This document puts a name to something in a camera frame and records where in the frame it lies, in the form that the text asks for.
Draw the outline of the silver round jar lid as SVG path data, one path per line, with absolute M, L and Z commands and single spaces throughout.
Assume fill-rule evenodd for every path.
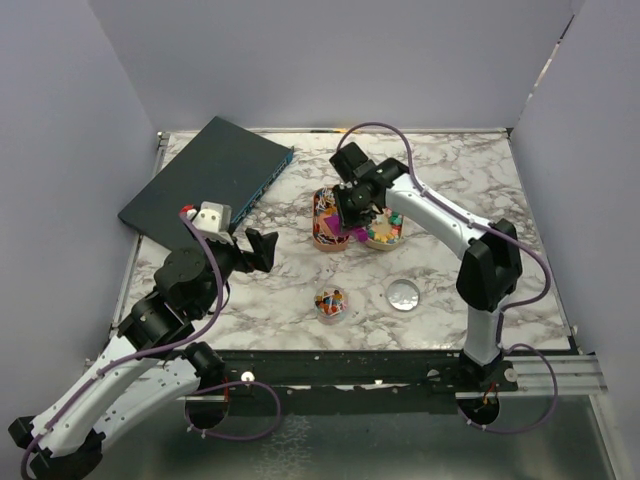
M 420 303 L 420 291 L 410 280 L 394 280 L 386 289 L 386 299 L 391 307 L 398 311 L 414 310 Z

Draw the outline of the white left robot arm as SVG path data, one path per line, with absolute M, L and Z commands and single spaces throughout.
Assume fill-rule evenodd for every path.
M 83 479 L 109 444 L 162 405 L 236 387 L 194 324 L 204 320 L 212 328 L 230 296 L 232 273 L 273 268 L 278 234 L 245 234 L 248 251 L 234 237 L 218 240 L 194 229 L 196 246 L 165 258 L 152 291 L 70 390 L 44 412 L 11 423 L 9 434 L 24 451 L 23 478 Z

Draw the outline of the beige tray of star candies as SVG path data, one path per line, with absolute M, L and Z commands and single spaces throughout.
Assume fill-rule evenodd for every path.
M 378 214 L 366 228 L 365 245 L 381 251 L 397 248 L 403 237 L 404 216 L 390 209 Z

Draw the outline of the pink tray of lollipops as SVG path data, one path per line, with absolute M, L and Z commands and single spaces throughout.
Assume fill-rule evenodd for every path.
M 333 253 L 347 249 L 349 238 L 336 236 L 327 223 L 337 219 L 338 209 L 332 189 L 323 187 L 316 190 L 312 198 L 312 240 L 318 250 Z

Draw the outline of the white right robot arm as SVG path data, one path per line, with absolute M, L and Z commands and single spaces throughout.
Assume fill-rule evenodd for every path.
M 514 225 L 473 216 L 413 178 L 399 160 L 377 164 L 353 142 L 334 153 L 330 163 L 341 179 L 332 188 L 338 215 L 330 223 L 334 234 L 362 230 L 388 208 L 435 236 L 461 261 L 456 289 L 468 315 L 466 361 L 459 367 L 459 378 L 469 390 L 486 388 L 495 379 L 493 364 L 501 357 L 499 308 L 522 274 Z

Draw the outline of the purple plastic scoop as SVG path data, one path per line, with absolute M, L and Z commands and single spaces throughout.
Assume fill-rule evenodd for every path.
M 326 217 L 324 222 L 331 234 L 336 237 L 353 237 L 360 243 L 365 243 L 369 239 L 367 230 L 363 227 L 344 227 L 338 214 Z

